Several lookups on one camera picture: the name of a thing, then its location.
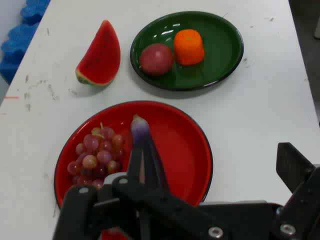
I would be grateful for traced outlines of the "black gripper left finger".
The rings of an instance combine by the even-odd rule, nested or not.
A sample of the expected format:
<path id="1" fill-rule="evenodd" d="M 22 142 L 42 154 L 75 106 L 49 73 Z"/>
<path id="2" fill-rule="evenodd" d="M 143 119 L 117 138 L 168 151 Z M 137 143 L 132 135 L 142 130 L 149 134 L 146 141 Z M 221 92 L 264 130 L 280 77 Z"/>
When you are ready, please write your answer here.
<path id="1" fill-rule="evenodd" d="M 223 240 L 225 226 L 169 192 L 140 183 L 141 149 L 130 155 L 126 176 L 97 189 L 70 188 L 54 230 L 56 240 L 96 240 L 104 230 L 118 227 L 135 240 Z"/>

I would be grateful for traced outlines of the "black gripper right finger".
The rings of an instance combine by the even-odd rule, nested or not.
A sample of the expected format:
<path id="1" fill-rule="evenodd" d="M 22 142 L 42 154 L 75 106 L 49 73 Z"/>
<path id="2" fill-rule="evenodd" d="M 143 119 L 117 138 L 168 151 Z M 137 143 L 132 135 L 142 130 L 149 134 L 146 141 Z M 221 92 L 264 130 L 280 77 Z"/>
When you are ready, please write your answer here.
<path id="1" fill-rule="evenodd" d="M 320 167 L 312 164 L 291 143 L 277 146 L 276 172 L 292 195 L 273 222 L 278 240 L 320 238 Z"/>

